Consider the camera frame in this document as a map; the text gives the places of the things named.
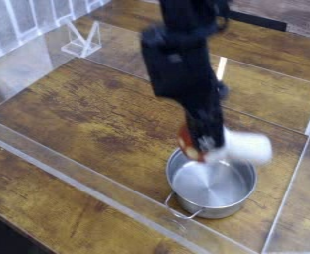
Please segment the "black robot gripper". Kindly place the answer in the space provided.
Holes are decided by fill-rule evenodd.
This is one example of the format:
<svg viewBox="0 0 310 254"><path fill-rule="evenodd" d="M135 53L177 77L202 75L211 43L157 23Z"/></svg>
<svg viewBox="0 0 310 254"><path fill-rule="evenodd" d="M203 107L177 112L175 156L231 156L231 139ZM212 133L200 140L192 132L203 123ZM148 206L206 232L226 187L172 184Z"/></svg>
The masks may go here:
<svg viewBox="0 0 310 254"><path fill-rule="evenodd" d="M163 22L140 33L141 56L153 93L200 102L188 104L186 123L191 142L202 153L224 145L223 113L216 102L227 86L211 70L208 36L228 26L230 0L159 0Z"/></svg>

